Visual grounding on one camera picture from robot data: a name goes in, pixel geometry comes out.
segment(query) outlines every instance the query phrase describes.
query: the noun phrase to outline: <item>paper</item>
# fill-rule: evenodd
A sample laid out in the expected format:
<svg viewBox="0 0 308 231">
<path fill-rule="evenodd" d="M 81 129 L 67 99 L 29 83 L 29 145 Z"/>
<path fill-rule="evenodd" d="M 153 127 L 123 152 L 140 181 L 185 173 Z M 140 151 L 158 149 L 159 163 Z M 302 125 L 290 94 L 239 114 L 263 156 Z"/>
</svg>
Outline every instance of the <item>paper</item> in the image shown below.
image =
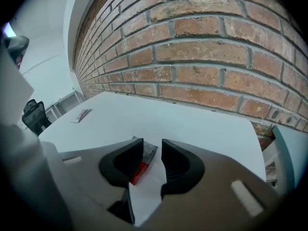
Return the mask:
<svg viewBox="0 0 308 231">
<path fill-rule="evenodd" d="M 144 223 L 162 202 L 161 187 L 167 182 L 167 178 L 161 157 L 162 148 L 159 147 L 137 185 L 129 183 L 129 195 L 136 227 Z"/>
<path fill-rule="evenodd" d="M 81 112 L 78 114 L 78 116 L 77 116 L 74 120 L 72 120 L 71 122 L 73 122 L 73 123 L 78 123 L 78 122 L 81 121 L 81 119 L 82 119 L 83 117 L 85 117 L 86 114 L 89 113 L 90 111 L 91 111 L 91 109 L 81 110 Z"/>
</svg>

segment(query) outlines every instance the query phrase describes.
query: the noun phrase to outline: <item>office chair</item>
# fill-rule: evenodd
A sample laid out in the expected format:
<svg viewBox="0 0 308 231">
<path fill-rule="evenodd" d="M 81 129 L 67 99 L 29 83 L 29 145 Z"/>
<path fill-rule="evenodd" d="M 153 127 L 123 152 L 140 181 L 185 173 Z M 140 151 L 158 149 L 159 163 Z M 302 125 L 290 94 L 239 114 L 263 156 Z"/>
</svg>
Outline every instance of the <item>office chair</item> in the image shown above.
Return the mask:
<svg viewBox="0 0 308 231">
<path fill-rule="evenodd" d="M 22 116 L 23 123 L 36 135 L 43 132 L 42 126 L 45 128 L 51 125 L 48 120 L 43 102 L 38 102 L 29 111 Z"/>
<path fill-rule="evenodd" d="M 35 99 L 31 99 L 30 101 L 28 101 L 24 108 L 24 114 L 31 110 L 36 104 L 37 102 L 35 101 Z"/>
</svg>

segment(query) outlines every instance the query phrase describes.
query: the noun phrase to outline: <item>ceiling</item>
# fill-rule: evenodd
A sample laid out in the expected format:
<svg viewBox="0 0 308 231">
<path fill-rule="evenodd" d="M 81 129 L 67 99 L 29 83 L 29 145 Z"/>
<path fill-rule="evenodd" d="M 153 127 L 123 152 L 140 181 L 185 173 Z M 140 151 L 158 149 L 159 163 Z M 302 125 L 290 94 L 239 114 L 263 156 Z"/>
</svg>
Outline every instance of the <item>ceiling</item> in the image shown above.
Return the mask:
<svg viewBox="0 0 308 231">
<path fill-rule="evenodd" d="M 10 24 L 16 35 L 29 39 L 62 30 L 66 0 L 25 0 Z"/>
</svg>

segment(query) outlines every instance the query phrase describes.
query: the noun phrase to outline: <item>light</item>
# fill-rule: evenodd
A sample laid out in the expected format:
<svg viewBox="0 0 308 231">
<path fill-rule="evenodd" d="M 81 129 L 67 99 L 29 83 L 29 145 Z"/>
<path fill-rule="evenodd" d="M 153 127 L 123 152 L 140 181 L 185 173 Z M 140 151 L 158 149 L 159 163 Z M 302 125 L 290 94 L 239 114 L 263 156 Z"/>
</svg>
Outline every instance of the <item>light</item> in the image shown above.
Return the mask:
<svg viewBox="0 0 308 231">
<path fill-rule="evenodd" d="M 16 34 L 14 33 L 10 23 L 8 22 L 5 27 L 4 27 L 4 33 L 6 34 L 6 36 L 8 37 L 15 37 Z"/>
</svg>

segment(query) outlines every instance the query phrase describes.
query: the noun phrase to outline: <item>white wall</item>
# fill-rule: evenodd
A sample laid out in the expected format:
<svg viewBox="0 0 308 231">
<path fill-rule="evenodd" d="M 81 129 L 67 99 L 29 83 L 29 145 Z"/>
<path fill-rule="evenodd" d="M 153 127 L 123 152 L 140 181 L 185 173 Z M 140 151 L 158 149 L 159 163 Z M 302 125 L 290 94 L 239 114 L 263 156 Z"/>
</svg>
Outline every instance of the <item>white wall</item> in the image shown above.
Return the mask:
<svg viewBox="0 0 308 231">
<path fill-rule="evenodd" d="M 94 0 L 67 0 L 63 23 L 64 48 L 69 68 L 73 68 L 74 47 L 77 34 L 90 5 Z"/>
<path fill-rule="evenodd" d="M 45 106 L 69 94 L 73 83 L 63 42 L 64 7 L 66 0 L 26 0 L 10 24 L 17 35 L 30 43 L 20 72 L 33 87 L 31 98 Z"/>
</svg>

